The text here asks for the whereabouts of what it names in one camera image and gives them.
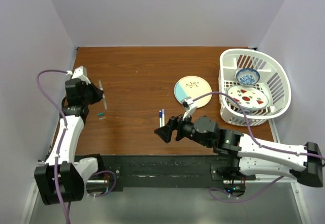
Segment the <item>thin green white pen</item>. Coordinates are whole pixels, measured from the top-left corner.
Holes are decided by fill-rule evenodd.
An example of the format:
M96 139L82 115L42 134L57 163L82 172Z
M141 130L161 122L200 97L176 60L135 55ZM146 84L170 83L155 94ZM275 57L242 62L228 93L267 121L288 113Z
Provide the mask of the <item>thin green white pen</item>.
M104 89L103 89L101 80L99 80L99 88L103 92L103 94L102 94L102 100L103 100L103 103L104 103L104 108L105 108L105 110L107 110L108 107L107 107L106 97L105 97L105 93L104 93Z

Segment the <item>white marker with purple ink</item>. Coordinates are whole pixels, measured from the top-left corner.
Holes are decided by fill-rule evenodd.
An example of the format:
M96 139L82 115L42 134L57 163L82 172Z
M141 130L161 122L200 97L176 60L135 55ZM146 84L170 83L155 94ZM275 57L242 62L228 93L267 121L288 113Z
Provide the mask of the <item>white marker with purple ink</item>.
M165 109L164 108L161 110L161 121L162 121L162 126L165 126L166 123L165 123Z

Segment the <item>white marker black tip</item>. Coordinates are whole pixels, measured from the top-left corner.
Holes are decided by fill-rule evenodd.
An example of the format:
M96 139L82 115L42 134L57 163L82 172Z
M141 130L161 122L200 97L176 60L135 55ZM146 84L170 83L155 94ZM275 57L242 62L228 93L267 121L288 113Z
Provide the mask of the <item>white marker black tip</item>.
M162 116L159 116L159 127L163 126Z

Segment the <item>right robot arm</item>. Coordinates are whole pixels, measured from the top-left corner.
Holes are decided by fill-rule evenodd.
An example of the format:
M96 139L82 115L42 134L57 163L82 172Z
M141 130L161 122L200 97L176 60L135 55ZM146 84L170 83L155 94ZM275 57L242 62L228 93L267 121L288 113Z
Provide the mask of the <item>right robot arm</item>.
M154 132L169 143L173 131L177 132L176 141L188 138L227 157L229 165L219 171L225 178L237 180L243 176L274 175L295 179L309 187L323 187L322 155L316 143L287 145L253 139L248 134L221 129L206 116L195 122L182 116L171 117L165 126Z

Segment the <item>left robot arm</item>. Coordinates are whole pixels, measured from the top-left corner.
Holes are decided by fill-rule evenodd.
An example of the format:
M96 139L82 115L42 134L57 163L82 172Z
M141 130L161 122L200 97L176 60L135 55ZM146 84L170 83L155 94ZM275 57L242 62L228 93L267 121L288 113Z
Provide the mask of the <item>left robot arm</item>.
M100 102L103 91L80 78L65 82L66 96L59 105L59 132L45 164L36 167L34 176L45 205L82 200L86 181L101 179L105 174L100 154L89 154L75 162L79 136L89 113L88 106Z

